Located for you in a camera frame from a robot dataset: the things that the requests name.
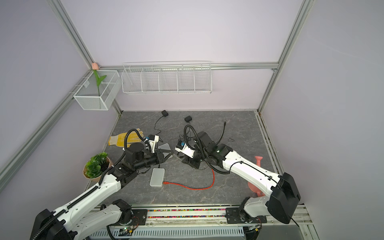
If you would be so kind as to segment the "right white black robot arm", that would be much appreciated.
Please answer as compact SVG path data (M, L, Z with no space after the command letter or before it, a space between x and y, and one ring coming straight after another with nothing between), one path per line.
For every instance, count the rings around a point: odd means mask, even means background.
M211 140L205 132L193 137L194 144L178 141L175 150L184 154L184 162L198 169L201 162L216 173L236 174L254 185L263 193L262 197L246 197L236 209L230 209L229 218L241 223L255 222L259 216L270 215L283 224L293 220L301 196L294 178L288 174L268 171L242 157L225 144Z

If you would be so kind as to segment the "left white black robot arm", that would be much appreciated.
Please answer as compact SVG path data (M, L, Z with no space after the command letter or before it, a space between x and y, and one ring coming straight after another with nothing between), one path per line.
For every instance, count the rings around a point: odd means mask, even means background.
M90 189L69 203L40 212L34 222L32 240L83 240L94 232L113 224L129 225L140 219L131 205L116 200L99 212L89 212L109 196L118 192L138 176L139 170L160 165L173 156L169 144L157 147L157 137L140 137L139 143L124 147L121 157L101 175Z

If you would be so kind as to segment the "white network switch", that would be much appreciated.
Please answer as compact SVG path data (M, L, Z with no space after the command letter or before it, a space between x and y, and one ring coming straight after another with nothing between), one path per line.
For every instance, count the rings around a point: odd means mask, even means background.
M158 149L160 149L160 150L167 150L167 151L170 151L170 150L171 150L169 144L163 144L163 145L160 145L160 146L158 146Z
M152 171L150 187L160 188L163 186L165 176L165 169L163 168L155 168Z

